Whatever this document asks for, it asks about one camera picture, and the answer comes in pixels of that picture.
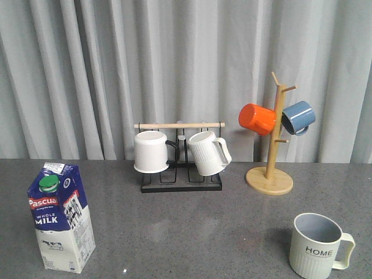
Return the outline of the blue mug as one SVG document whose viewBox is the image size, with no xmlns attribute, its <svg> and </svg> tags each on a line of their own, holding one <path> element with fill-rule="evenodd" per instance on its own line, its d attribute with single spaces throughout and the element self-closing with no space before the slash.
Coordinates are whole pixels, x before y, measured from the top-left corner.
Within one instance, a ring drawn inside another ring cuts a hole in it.
<svg viewBox="0 0 372 279">
<path fill-rule="evenodd" d="M 316 121 L 312 107 L 306 101 L 300 101 L 282 111 L 282 125 L 291 135 L 303 135 Z"/>
</svg>

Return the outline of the white ribbed mug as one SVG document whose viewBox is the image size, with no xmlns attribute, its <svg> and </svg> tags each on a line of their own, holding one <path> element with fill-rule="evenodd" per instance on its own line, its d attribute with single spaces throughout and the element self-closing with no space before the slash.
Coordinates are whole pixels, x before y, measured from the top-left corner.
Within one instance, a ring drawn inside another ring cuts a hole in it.
<svg viewBox="0 0 372 279">
<path fill-rule="evenodd" d="M 187 141 L 187 144 L 198 173 L 202 176 L 217 174 L 232 161 L 225 139 L 216 137 L 214 131 L 197 133 Z"/>
</svg>

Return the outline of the wooden mug tree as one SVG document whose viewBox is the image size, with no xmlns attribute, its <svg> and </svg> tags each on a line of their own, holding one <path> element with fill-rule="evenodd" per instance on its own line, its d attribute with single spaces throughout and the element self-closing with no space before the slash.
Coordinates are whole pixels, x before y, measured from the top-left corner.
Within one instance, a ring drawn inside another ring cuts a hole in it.
<svg viewBox="0 0 372 279">
<path fill-rule="evenodd" d="M 293 179 L 286 172 L 275 167 L 278 146 L 280 143 L 288 143 L 287 139 L 281 139 L 281 121 L 282 110 L 284 108 L 286 94 L 290 90 L 294 90 L 297 86 L 287 87 L 285 84 L 278 81 L 275 73 L 271 74 L 276 84 L 276 99 L 274 111 L 276 114 L 276 124 L 273 131 L 270 133 L 270 145 L 265 167 L 254 167 L 245 175 L 246 182 L 255 190 L 267 195 L 284 195 L 289 193 L 293 188 Z"/>
</svg>

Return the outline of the blue white milk carton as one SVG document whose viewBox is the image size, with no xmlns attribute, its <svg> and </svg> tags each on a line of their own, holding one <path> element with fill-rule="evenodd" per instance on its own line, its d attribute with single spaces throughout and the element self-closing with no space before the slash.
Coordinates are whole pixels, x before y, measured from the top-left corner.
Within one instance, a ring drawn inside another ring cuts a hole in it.
<svg viewBox="0 0 372 279">
<path fill-rule="evenodd" d="M 80 274 L 95 240 L 78 166 L 46 162 L 27 194 L 45 268 Z"/>
</svg>

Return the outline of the pale green HOME mug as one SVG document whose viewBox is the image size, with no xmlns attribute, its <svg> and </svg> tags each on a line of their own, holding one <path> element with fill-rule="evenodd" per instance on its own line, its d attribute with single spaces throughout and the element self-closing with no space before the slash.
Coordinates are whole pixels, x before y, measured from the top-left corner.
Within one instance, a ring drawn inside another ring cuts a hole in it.
<svg viewBox="0 0 372 279">
<path fill-rule="evenodd" d="M 331 270 L 345 270 L 356 244 L 329 217 L 301 213 L 294 219 L 289 250 L 293 271 L 303 278 L 328 278 Z"/>
</svg>

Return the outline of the grey curtain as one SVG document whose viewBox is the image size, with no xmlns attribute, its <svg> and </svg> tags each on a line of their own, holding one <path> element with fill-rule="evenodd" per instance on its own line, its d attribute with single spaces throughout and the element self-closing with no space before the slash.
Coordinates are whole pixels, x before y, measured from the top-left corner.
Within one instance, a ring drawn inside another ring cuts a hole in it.
<svg viewBox="0 0 372 279">
<path fill-rule="evenodd" d="M 223 121 L 264 162 L 246 103 L 296 86 L 316 122 L 280 162 L 371 162 L 370 1 L 2 1 L 1 158 L 133 158 L 136 123 Z"/>
</svg>

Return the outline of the orange mug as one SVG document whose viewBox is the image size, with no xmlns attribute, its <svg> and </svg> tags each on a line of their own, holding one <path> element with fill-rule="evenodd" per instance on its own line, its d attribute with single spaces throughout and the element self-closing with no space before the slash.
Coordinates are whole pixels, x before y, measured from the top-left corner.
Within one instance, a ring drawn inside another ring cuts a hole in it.
<svg viewBox="0 0 372 279">
<path fill-rule="evenodd" d="M 276 113 L 254 103 L 245 105 L 238 117 L 239 125 L 261 136 L 271 133 L 276 124 Z"/>
</svg>

